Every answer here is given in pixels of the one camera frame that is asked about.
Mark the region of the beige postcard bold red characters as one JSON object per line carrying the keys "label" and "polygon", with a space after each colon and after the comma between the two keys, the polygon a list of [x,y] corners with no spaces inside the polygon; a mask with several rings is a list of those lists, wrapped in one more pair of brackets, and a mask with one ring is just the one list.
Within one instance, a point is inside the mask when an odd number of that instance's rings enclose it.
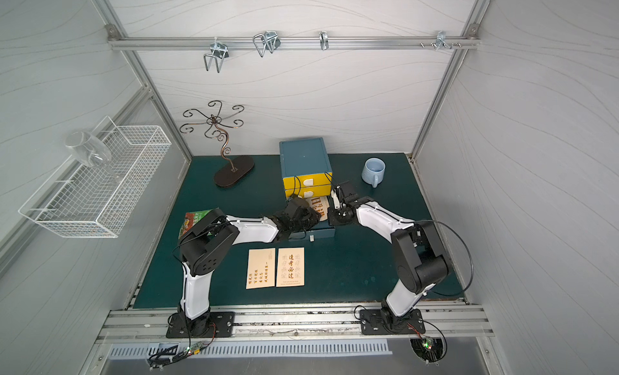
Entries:
{"label": "beige postcard bold red characters", "polygon": [[330,208],[330,203],[327,196],[307,198],[306,201],[313,210],[319,213],[320,222],[327,220],[328,209]]}

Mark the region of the teal bottom drawer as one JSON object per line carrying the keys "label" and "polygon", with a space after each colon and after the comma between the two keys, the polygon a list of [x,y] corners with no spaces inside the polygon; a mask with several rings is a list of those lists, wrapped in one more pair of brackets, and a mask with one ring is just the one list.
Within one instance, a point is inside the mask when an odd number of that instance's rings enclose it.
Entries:
{"label": "teal bottom drawer", "polygon": [[310,230],[305,232],[294,232],[290,235],[289,241],[310,241],[314,242],[320,239],[333,238],[335,236],[335,227],[331,226],[328,221],[318,222]]}

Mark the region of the yellow drawer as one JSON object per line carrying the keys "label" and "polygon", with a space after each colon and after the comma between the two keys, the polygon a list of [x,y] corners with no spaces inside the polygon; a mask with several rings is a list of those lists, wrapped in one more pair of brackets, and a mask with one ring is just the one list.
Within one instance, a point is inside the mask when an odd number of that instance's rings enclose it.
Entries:
{"label": "yellow drawer", "polygon": [[301,199],[312,199],[322,196],[329,196],[331,186],[329,184],[322,186],[299,186],[296,185],[291,189],[285,191],[285,197],[290,198],[293,195],[298,196]]}
{"label": "yellow drawer", "polygon": [[286,176],[283,177],[282,181],[287,192],[292,193],[294,191],[296,194],[299,194],[305,190],[329,190],[332,176],[333,172],[327,171],[308,175]]}

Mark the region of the beige postcard large red characters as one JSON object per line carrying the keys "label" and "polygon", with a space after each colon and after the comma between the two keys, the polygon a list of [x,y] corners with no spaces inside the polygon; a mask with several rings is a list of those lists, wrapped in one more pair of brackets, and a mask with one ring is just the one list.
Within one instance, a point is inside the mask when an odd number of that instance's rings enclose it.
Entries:
{"label": "beige postcard large red characters", "polygon": [[277,287],[305,285],[305,249],[284,248],[277,254]]}

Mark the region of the beige postcard small red text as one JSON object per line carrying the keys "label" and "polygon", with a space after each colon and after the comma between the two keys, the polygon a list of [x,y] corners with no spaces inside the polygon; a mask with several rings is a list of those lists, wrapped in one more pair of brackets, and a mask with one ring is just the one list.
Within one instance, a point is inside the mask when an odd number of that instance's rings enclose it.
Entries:
{"label": "beige postcard small red text", "polygon": [[251,249],[248,253],[246,289],[274,287],[275,279],[276,249]]}

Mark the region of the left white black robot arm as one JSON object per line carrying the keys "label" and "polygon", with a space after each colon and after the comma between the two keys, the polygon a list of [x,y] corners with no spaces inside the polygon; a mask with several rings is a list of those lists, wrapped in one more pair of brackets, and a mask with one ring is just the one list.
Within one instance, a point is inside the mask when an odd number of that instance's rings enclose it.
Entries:
{"label": "left white black robot arm", "polygon": [[232,246],[286,241],[293,233],[311,230],[320,218],[301,198],[291,198],[282,211],[257,219],[225,215],[219,208],[209,211],[177,244],[183,269],[182,318],[190,323],[208,316],[212,275]]}

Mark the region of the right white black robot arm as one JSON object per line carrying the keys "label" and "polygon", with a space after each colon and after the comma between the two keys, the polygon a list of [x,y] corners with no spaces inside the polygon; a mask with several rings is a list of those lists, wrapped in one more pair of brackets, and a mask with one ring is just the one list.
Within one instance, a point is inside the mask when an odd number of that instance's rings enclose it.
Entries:
{"label": "right white black robot arm", "polygon": [[395,214],[374,199],[356,194],[349,182],[332,187],[330,197],[331,224],[357,223],[390,242],[398,281],[383,302],[380,318],[385,331],[400,333],[417,314],[417,304],[450,273],[435,225]]}

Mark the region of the teal drawer cabinet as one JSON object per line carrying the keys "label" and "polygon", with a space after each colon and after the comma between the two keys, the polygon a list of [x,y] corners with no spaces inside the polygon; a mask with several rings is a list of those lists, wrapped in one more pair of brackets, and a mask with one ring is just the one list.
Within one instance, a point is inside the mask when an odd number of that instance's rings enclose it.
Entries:
{"label": "teal drawer cabinet", "polygon": [[324,139],[321,137],[281,141],[279,149],[282,179],[286,176],[332,171]]}

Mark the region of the light blue mug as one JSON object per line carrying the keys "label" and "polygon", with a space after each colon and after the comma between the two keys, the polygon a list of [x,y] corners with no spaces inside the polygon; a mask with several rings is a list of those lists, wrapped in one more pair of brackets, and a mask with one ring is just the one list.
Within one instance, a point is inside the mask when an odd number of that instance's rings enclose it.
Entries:
{"label": "light blue mug", "polygon": [[385,170],[385,162],[383,162],[380,158],[372,157],[367,159],[364,163],[361,178],[365,183],[369,184],[373,188],[377,188],[377,186],[384,180]]}

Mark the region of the green snack packet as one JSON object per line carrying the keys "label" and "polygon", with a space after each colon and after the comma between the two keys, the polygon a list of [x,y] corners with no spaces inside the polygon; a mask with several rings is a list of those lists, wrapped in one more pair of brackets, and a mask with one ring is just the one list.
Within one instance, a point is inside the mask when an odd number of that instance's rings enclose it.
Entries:
{"label": "green snack packet", "polygon": [[185,233],[190,230],[190,228],[193,228],[196,223],[202,220],[210,212],[211,209],[199,212],[187,212],[185,214],[185,219],[179,232],[179,239],[181,239],[185,235]]}

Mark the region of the round black floor port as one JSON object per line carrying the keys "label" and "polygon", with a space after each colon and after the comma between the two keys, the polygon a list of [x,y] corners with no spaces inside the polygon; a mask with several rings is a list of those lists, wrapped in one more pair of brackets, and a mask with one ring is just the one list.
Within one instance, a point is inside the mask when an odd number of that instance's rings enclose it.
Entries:
{"label": "round black floor port", "polygon": [[441,339],[412,339],[410,345],[417,358],[427,364],[441,361],[447,353],[447,345]]}

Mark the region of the small metal clip hook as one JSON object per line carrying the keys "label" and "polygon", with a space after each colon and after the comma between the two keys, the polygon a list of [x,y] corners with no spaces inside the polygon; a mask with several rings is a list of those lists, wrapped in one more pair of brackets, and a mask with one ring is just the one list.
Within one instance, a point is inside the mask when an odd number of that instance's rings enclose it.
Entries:
{"label": "small metal clip hook", "polygon": [[329,39],[326,31],[321,31],[319,33],[319,44],[322,51],[327,51],[327,49],[329,49]]}

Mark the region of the metal double hook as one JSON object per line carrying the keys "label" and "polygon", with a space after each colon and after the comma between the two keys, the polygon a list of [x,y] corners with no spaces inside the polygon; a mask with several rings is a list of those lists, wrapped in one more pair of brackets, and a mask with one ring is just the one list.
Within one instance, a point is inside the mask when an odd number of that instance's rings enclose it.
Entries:
{"label": "metal double hook", "polygon": [[210,52],[203,56],[206,71],[216,70],[217,73],[220,73],[227,58],[229,58],[228,47],[219,41],[215,41],[210,46]]}

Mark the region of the white vent grille strip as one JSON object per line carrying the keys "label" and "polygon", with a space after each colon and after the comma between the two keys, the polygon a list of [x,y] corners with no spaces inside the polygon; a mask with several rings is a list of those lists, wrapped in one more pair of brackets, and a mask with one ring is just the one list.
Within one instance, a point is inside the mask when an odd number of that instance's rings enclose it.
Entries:
{"label": "white vent grille strip", "polygon": [[[168,359],[187,349],[186,343],[113,344],[111,360],[146,360],[159,354]],[[360,340],[219,340],[198,352],[200,358],[364,357],[393,352],[386,339]]]}

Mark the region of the clear wine glass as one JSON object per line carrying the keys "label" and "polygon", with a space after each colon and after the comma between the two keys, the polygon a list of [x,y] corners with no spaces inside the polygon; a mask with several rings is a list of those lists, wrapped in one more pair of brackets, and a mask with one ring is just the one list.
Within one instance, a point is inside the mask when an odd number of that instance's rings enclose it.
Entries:
{"label": "clear wine glass", "polygon": [[111,150],[95,135],[88,132],[71,133],[64,144],[82,165],[105,170],[114,182],[119,183],[119,175],[112,168]]}

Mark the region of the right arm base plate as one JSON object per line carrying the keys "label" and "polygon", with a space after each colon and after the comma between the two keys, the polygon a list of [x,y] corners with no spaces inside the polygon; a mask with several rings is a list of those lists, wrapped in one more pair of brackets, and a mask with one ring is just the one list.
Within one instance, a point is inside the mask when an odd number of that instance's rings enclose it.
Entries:
{"label": "right arm base plate", "polygon": [[419,309],[412,309],[403,316],[392,315],[388,308],[361,309],[358,311],[357,318],[360,321],[361,332],[366,336],[426,333]]}

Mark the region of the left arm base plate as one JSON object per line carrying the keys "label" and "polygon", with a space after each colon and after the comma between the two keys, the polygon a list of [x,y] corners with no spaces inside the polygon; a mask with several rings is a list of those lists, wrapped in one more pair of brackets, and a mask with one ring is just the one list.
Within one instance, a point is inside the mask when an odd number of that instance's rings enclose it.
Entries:
{"label": "left arm base plate", "polygon": [[168,319],[165,337],[168,339],[197,339],[203,337],[227,338],[232,335],[235,312],[212,312],[190,320],[182,311],[175,312]]}

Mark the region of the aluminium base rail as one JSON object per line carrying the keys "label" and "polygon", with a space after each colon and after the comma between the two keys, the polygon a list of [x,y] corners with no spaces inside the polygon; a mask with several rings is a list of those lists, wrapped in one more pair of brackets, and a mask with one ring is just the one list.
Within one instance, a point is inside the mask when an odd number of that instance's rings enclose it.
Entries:
{"label": "aluminium base rail", "polygon": [[[429,337],[492,337],[493,327],[481,305],[457,301],[424,301],[418,309]],[[364,321],[361,312],[378,314],[378,302],[267,304],[219,306],[216,312],[232,312],[224,323],[229,340],[320,340],[388,337],[379,320]],[[158,343],[166,336],[171,308],[111,311],[98,333],[99,344]]]}

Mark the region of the metal bracket hook right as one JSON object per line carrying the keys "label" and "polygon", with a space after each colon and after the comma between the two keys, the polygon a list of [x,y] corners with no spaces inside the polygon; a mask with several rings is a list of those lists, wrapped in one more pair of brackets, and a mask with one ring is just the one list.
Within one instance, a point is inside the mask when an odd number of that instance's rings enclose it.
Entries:
{"label": "metal bracket hook right", "polygon": [[456,42],[450,42],[447,39],[447,35],[444,31],[438,32],[438,34],[436,35],[435,39],[429,43],[423,43],[420,42],[419,46],[422,49],[430,49],[432,48],[435,51],[438,50],[452,50],[452,49],[461,49],[462,48],[462,44],[459,43],[458,41]]}

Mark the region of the aluminium top rail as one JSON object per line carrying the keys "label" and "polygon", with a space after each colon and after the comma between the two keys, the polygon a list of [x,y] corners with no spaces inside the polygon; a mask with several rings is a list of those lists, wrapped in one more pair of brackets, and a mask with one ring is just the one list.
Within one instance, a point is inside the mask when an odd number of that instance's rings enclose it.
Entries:
{"label": "aluminium top rail", "polygon": [[[333,36],[328,35],[327,50],[399,50],[422,49],[420,42],[429,43],[436,36]],[[128,37],[109,40],[108,44],[114,50],[120,51],[207,51],[211,44],[219,41],[225,44],[229,51],[255,50],[253,36],[241,37]],[[475,49],[481,44],[479,38],[448,36],[448,41],[462,44],[461,49]],[[281,51],[321,51],[319,35],[315,36],[280,36]]]}

